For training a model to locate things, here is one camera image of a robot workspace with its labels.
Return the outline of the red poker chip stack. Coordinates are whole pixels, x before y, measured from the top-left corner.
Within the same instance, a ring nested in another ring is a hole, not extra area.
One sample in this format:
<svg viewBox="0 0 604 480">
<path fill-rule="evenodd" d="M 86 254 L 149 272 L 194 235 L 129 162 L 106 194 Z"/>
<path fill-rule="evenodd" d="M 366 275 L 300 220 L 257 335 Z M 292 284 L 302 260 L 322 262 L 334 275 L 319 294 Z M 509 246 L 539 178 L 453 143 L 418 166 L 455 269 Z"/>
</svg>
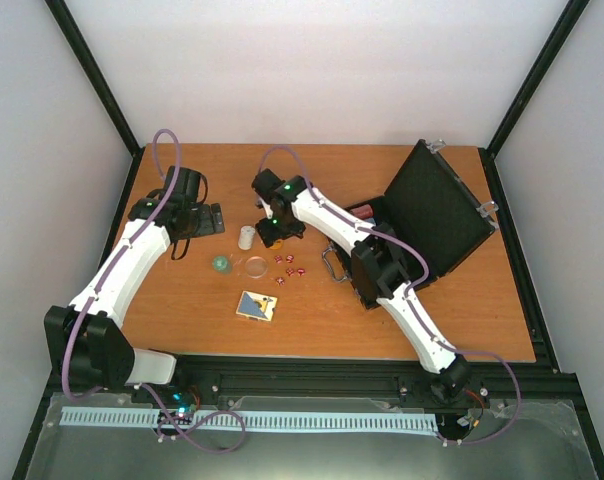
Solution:
<svg viewBox="0 0 604 480">
<path fill-rule="evenodd" d="M 367 220 L 374 217 L 374 211 L 370 204 L 364 204 L 353 208 L 351 214 L 361 220 Z"/>
</svg>

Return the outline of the black poker set case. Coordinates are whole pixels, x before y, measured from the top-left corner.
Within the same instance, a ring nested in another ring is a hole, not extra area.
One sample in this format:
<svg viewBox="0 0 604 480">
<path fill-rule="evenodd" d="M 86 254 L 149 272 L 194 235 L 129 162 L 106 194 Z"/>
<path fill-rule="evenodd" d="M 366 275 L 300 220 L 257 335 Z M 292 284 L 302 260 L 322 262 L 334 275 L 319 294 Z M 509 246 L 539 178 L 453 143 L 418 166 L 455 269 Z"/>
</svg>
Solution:
<svg viewBox="0 0 604 480">
<path fill-rule="evenodd" d="M 369 251 L 349 251 L 333 244 L 336 256 L 364 308 L 379 306 L 377 299 L 401 286 L 402 266 L 410 280 L 426 279 L 416 288 L 429 286 L 451 273 L 497 229 L 489 209 L 472 194 L 435 147 L 421 139 L 384 193 L 345 209 L 370 204 L 374 217 L 364 220 L 375 231 L 393 235 L 413 254 L 379 237 L 366 241 Z"/>
</svg>

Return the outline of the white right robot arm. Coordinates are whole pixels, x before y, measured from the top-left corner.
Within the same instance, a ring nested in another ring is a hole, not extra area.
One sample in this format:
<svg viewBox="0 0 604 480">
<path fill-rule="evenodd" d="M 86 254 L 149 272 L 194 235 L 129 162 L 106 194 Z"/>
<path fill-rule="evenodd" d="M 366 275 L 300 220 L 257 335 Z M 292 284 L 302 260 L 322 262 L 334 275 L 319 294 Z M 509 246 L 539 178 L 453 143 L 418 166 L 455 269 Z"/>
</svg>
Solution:
<svg viewBox="0 0 604 480">
<path fill-rule="evenodd" d="M 408 338 L 420 365 L 432 375 L 432 395 L 443 403 L 456 398 L 471 369 L 418 299 L 416 287 L 428 276 L 428 266 L 417 251 L 388 226 L 374 227 L 337 206 L 301 176 L 285 181 L 264 169 L 251 187 L 266 214 L 256 224 L 263 244 L 301 238 L 308 226 L 328 237 L 347 253 L 360 297 L 381 306 Z"/>
</svg>

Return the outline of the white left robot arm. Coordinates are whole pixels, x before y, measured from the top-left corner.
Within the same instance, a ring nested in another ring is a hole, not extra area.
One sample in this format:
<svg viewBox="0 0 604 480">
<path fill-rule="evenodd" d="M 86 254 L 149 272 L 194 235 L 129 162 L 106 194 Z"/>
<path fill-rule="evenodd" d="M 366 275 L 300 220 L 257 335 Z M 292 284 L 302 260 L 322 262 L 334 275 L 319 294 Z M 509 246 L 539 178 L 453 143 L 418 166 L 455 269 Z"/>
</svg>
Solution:
<svg viewBox="0 0 604 480">
<path fill-rule="evenodd" d="M 221 209 L 207 204 L 208 180 L 200 172 L 172 167 L 164 185 L 131 208 L 121 238 L 90 283 L 66 306 L 51 307 L 44 329 L 53 371 L 64 393 L 154 384 L 168 402 L 183 400 L 190 378 L 170 353 L 133 347 L 122 332 L 129 306 L 156 261 L 168 253 L 185 257 L 194 238 L 221 233 Z"/>
</svg>

